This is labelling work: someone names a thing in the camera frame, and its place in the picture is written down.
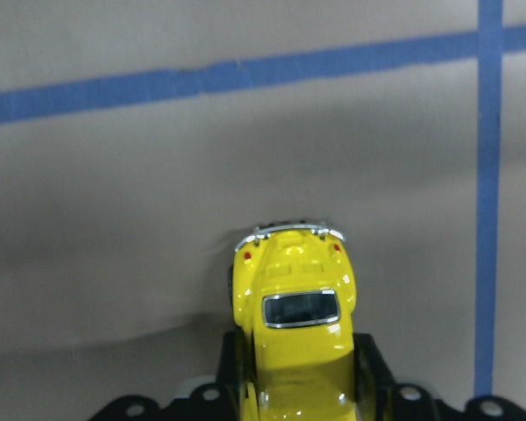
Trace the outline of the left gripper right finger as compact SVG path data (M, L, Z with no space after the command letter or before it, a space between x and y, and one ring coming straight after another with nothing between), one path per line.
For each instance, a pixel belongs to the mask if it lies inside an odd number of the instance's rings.
M392 420L394 376L371 334L354 333L353 339L359 420Z

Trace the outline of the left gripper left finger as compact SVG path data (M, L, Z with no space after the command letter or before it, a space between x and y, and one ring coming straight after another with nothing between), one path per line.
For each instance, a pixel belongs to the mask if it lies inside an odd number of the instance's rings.
M241 331L228 331L216 375L226 420L256 420L257 391Z

